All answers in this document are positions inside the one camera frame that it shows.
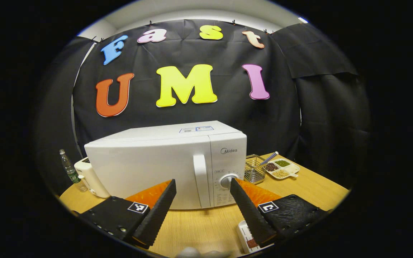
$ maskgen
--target knob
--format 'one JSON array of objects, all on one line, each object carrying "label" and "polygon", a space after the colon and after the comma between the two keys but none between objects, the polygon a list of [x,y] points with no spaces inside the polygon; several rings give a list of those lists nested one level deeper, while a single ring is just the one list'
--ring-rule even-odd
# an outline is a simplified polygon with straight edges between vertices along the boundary
[{"label": "knob", "polygon": [[219,180],[219,183],[223,188],[230,189],[232,178],[238,178],[238,176],[235,174],[227,174]]}]

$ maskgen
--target midea logo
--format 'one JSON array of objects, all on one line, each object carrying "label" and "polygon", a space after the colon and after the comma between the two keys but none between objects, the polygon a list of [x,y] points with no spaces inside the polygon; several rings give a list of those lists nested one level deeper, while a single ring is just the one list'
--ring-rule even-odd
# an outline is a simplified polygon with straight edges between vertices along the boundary
[{"label": "midea logo", "polygon": [[235,149],[235,150],[233,150],[233,149],[227,149],[227,148],[222,148],[221,149],[221,154],[226,154],[226,153],[229,153],[229,152],[236,152],[237,151],[237,149]]}]

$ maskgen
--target light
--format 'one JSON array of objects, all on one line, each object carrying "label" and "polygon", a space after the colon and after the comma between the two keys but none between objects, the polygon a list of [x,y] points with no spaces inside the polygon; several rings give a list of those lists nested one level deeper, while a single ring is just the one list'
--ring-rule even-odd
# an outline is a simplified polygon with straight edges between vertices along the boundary
[{"label": "light", "polygon": [[299,19],[300,21],[302,21],[303,23],[308,23],[308,21],[302,19],[302,17],[299,17],[298,19]]}]

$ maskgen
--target plastic water bottle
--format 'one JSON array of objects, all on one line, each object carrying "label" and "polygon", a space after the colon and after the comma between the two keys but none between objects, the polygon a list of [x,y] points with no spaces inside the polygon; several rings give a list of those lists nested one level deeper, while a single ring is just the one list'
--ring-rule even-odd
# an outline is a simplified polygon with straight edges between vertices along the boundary
[{"label": "plastic water bottle", "polygon": [[60,157],[62,159],[62,164],[63,168],[68,174],[69,178],[71,181],[75,184],[75,186],[81,191],[81,192],[86,192],[87,191],[87,186],[85,186],[84,182],[81,181],[79,178],[79,175],[77,174],[76,169],[74,168],[73,165],[71,165],[71,162],[66,156],[64,149],[60,150]]}]

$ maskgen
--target pink letter i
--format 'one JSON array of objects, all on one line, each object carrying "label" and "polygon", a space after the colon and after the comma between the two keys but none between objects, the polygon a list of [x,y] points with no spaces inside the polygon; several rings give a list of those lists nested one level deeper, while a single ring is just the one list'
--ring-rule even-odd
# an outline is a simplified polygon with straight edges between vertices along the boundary
[{"label": "pink letter i", "polygon": [[254,100],[266,100],[270,98],[270,94],[265,90],[264,82],[262,81],[262,67],[252,64],[244,64],[242,67],[248,72],[248,76],[250,77],[250,98]]}]

